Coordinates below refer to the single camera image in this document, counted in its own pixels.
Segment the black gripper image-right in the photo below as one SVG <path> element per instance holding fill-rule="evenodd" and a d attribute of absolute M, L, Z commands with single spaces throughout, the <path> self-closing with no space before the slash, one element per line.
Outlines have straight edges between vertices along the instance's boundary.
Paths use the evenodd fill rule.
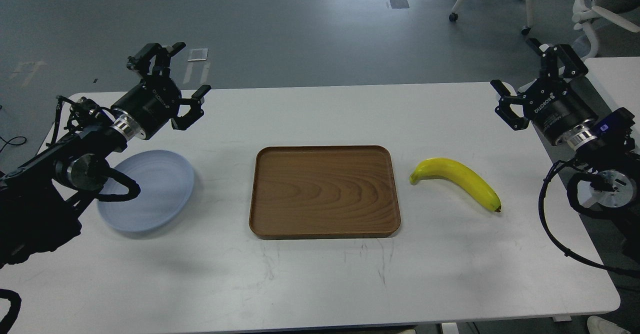
<path fill-rule="evenodd" d="M 537 38 L 525 42 L 540 58 L 538 79 L 524 90 L 524 99 L 511 95 L 500 79 L 492 79 L 490 86 L 497 94 L 494 113 L 513 131 L 525 130 L 531 121 L 555 147 L 564 141 L 566 132 L 598 118 L 566 81 L 584 77 L 589 69 L 571 45 L 543 44 Z M 524 107 L 525 117 L 517 115 L 512 106 Z"/>

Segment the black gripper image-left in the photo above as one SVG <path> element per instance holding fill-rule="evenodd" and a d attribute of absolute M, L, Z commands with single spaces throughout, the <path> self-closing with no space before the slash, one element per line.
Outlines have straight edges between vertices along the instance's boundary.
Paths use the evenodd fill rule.
<path fill-rule="evenodd" d="M 134 56 L 128 56 L 126 68 L 142 81 L 115 101 L 110 110 L 135 122 L 135 136 L 142 140 L 150 140 L 170 119 L 172 129 L 186 131 L 204 116 L 202 104 L 211 86 L 202 85 L 191 97 L 182 98 L 181 90 L 170 79 L 171 60 L 185 47 L 185 42 L 167 46 L 148 43 Z M 178 115 L 180 106 L 188 106 L 189 110 Z"/>

